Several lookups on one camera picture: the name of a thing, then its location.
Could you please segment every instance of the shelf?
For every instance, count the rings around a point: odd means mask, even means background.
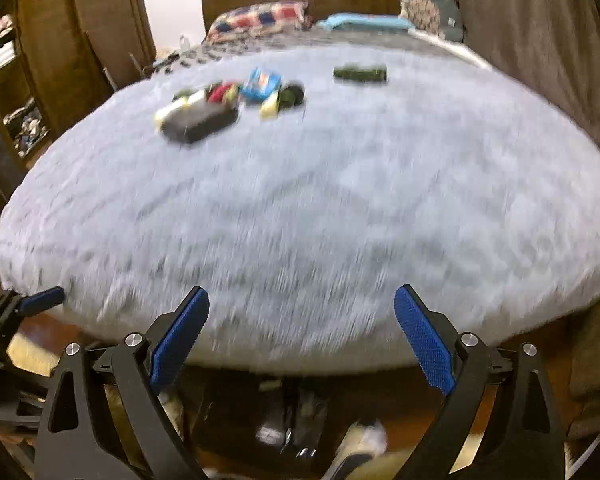
[[[34,158],[38,154],[38,152],[42,148],[45,147],[45,144],[46,144],[45,141],[48,141],[48,140],[50,140],[50,137],[49,137],[49,132],[47,131],[46,134],[44,134],[36,142],[33,143],[33,146],[31,146],[29,148],[29,151],[27,153],[25,153],[24,156],[20,157],[22,159],[22,161],[26,164],[32,158]]]

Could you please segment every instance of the blue gripper pad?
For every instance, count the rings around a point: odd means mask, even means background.
[[[456,385],[449,350],[416,300],[403,286],[395,293],[394,309],[400,328],[407,336],[427,381],[448,396]]]
[[[150,383],[154,393],[174,383],[208,315],[209,296],[199,288],[152,354]]]

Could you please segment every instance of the silver bolt head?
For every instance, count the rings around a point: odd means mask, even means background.
[[[522,345],[522,350],[525,354],[533,357],[534,355],[536,355],[538,353],[538,349],[536,348],[535,345],[532,345],[531,343],[524,343]]]
[[[478,336],[471,333],[462,334],[460,338],[464,346],[476,346],[478,344]]]
[[[80,351],[80,345],[78,343],[69,343],[64,349],[64,353],[67,355],[76,355]]]
[[[133,332],[125,337],[125,345],[138,346],[142,342],[142,335],[138,332]]]

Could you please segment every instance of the bed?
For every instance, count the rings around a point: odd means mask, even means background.
[[[273,0],[203,0],[218,14]],[[397,14],[400,0],[308,0]],[[33,167],[0,220],[0,278],[60,284],[53,314],[99,338],[143,331],[193,285],[211,312],[189,362],[284,374],[414,364],[392,309],[411,283],[488,344],[600,296],[600,149],[497,70],[408,35],[304,32],[202,46],[117,92]],[[345,62],[385,86],[337,84]],[[306,104],[191,147],[152,115],[184,87],[299,80]]]

